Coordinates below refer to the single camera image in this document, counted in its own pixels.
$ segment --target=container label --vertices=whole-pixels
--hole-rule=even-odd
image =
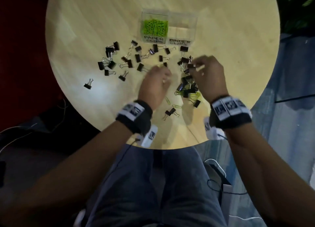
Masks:
[[[189,40],[184,40],[184,39],[173,39],[173,38],[169,38],[168,39],[168,44],[172,44],[172,45],[178,45],[178,46],[190,46],[191,45],[191,41]]]
[[[142,35],[142,40],[148,43],[165,44],[166,39],[164,37],[157,37],[152,35]]]

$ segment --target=person's left hand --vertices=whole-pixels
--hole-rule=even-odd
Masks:
[[[142,81],[138,99],[146,102],[152,110],[156,110],[171,85],[171,75],[171,71],[165,66],[152,67]]]

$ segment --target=hand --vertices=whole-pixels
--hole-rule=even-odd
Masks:
[[[147,73],[139,90],[138,99],[146,102],[152,110],[156,110],[162,103],[171,85],[171,71],[163,66],[154,66]]]
[[[200,56],[194,59],[192,64],[196,67],[204,65],[204,68],[197,71],[195,68],[189,69],[189,73],[195,79],[202,96],[212,103],[222,95],[228,95],[224,69],[214,56]]]

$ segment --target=person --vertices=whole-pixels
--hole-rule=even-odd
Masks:
[[[223,66],[215,57],[202,56],[193,64],[198,69],[190,73],[205,100],[213,105],[229,95]],[[150,107],[150,117],[165,97],[170,76],[166,67],[155,66],[141,84],[138,100],[142,107]],[[166,183],[158,206],[149,180],[153,151],[124,145],[135,132],[132,129],[122,120],[113,122],[22,193],[1,213],[0,223],[61,226],[90,198],[86,226],[226,226],[218,200],[207,186],[203,163],[192,147],[162,151]],[[242,181],[266,225],[315,226],[314,190],[253,124],[224,131]]]

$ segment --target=person's right arm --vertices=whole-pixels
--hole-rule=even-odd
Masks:
[[[211,104],[228,95],[223,66],[215,57],[193,61],[190,70],[203,97]],[[253,204],[268,226],[315,226],[315,191],[303,181],[253,124],[224,130],[238,172]]]

